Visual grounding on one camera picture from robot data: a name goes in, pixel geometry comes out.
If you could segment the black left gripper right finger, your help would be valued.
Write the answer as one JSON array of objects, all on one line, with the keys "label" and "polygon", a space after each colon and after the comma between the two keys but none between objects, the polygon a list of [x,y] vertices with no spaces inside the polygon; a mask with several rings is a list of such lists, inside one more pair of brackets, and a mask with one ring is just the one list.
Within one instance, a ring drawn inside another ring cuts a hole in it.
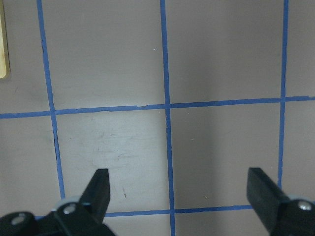
[{"label": "black left gripper right finger", "polygon": [[270,236],[315,234],[315,204],[288,196],[261,168],[248,169],[247,199]]}]

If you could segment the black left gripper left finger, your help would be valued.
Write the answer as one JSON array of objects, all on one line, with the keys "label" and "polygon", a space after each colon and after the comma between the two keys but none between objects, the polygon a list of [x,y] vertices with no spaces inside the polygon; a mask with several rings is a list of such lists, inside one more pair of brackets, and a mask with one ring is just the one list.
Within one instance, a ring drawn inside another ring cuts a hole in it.
[{"label": "black left gripper left finger", "polygon": [[110,229],[103,219],[109,202],[109,171],[98,169],[79,199],[63,202],[54,218],[65,236],[108,236]]}]

